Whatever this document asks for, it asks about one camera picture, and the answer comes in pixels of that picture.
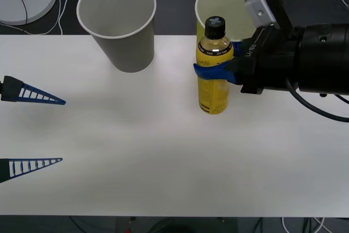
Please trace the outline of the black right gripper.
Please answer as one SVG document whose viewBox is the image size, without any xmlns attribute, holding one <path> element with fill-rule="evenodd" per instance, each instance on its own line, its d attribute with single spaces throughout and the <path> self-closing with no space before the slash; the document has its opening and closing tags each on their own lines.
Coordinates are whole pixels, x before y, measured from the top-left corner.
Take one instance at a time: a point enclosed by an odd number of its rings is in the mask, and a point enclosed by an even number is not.
<svg viewBox="0 0 349 233">
<path fill-rule="evenodd" d="M 264 90 L 287 91 L 285 80 L 294 80 L 300 44 L 300 28 L 285 33 L 275 26 L 258 28 L 252 37 L 231 42 L 234 60 L 212 67 L 193 64 L 196 75 L 205 80 L 226 80 L 240 85 L 241 93 Z"/>
</svg>

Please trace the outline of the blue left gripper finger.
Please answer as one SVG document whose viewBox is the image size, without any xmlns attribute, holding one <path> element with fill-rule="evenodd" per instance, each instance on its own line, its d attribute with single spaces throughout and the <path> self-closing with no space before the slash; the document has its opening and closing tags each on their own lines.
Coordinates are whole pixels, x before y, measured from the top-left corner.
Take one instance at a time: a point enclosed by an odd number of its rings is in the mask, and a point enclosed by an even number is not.
<svg viewBox="0 0 349 233">
<path fill-rule="evenodd" d="M 1 82 L 1 101 L 65 105 L 66 101 L 12 76 Z"/>
<path fill-rule="evenodd" d="M 60 163 L 63 158 L 1 158 L 1 183 Z"/>
</svg>

